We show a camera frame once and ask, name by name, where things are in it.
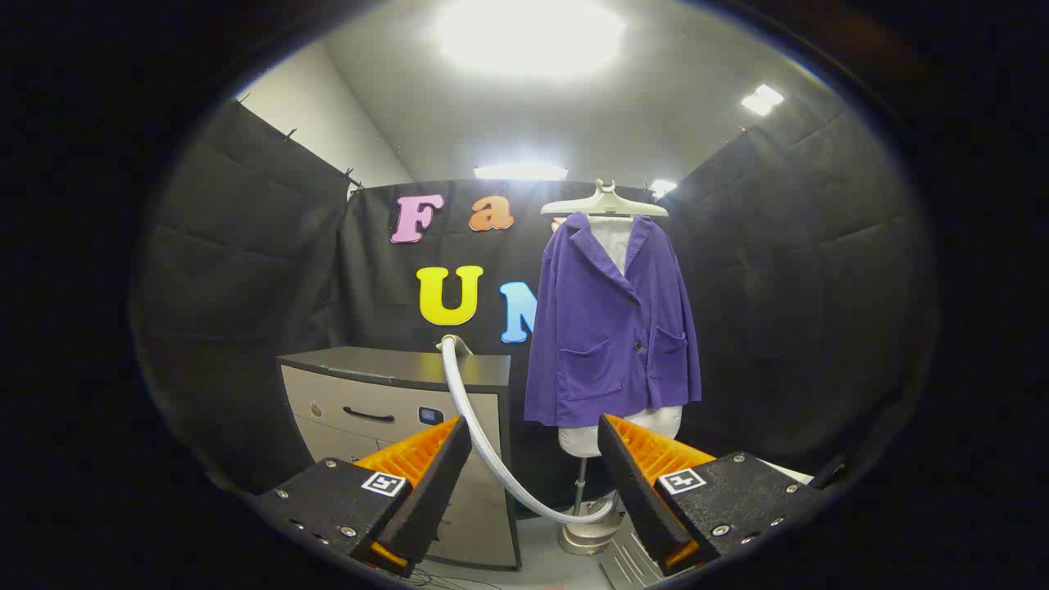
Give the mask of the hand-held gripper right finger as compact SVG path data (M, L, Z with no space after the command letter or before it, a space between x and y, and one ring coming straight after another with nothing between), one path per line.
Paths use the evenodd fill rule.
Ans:
M801 525L823 490L746 452L714 456L611 414L598 447L661 574L730 561Z

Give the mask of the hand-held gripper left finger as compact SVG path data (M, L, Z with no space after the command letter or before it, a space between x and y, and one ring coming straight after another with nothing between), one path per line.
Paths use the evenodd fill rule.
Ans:
M334 566L407 580L438 538L471 451L469 425L456 417L356 462L322 459L251 496L250 507Z

